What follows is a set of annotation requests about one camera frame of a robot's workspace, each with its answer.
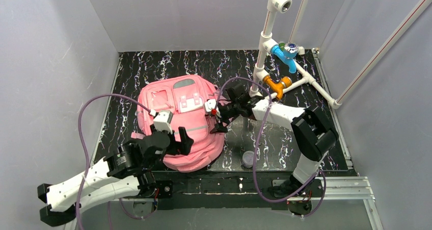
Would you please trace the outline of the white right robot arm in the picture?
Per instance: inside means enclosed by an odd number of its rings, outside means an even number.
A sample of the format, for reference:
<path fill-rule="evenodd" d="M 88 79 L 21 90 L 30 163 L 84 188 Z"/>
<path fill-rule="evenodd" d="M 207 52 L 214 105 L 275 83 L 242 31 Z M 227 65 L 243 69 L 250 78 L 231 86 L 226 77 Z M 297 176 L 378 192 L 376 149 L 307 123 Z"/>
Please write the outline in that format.
<path fill-rule="evenodd" d="M 220 97 L 209 99 L 204 108 L 217 118 L 212 133 L 226 133 L 227 125 L 238 116 L 270 122 L 293 132 L 301 156 L 291 182 L 304 184 L 316 175 L 319 165 L 339 139 L 334 126 L 320 108 L 283 105 L 260 95 L 250 96 L 241 84 L 228 88 L 226 103 Z"/>

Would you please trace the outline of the pink student backpack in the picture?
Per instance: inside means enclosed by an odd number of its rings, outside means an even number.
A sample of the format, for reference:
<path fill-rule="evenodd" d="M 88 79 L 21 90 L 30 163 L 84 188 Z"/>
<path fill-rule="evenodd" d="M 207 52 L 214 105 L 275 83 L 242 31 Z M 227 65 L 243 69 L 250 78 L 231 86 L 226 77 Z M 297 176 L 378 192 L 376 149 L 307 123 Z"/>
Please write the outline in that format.
<path fill-rule="evenodd" d="M 180 139 L 178 128 L 184 127 L 194 143 L 188 155 L 166 155 L 163 163 L 179 172 L 193 172 L 202 169 L 214 161 L 222 152 L 225 135 L 210 131 L 216 124 L 215 117 L 206 114 L 218 96 L 216 85 L 199 75 L 183 75 L 175 78 L 152 82 L 141 89 L 138 96 L 137 120 L 139 133 L 133 132 L 133 139 L 143 139 L 151 134 L 153 117 L 145 107 L 173 113 L 171 128 L 176 140 Z"/>

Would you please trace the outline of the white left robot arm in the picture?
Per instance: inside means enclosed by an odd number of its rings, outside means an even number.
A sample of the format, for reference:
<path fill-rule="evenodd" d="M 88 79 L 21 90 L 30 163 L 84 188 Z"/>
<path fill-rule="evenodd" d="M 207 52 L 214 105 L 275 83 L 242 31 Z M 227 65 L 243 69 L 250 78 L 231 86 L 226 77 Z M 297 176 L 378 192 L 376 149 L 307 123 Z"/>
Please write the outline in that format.
<path fill-rule="evenodd" d="M 131 139 L 82 173 L 55 185 L 39 185 L 38 198 L 45 203 L 40 220 L 60 226 L 79 216 L 77 210 L 123 197 L 152 196 L 157 191 L 154 165 L 166 155 L 188 155 L 192 149 L 194 140 L 184 127 L 179 127 L 178 135 L 179 141 L 167 131 Z"/>

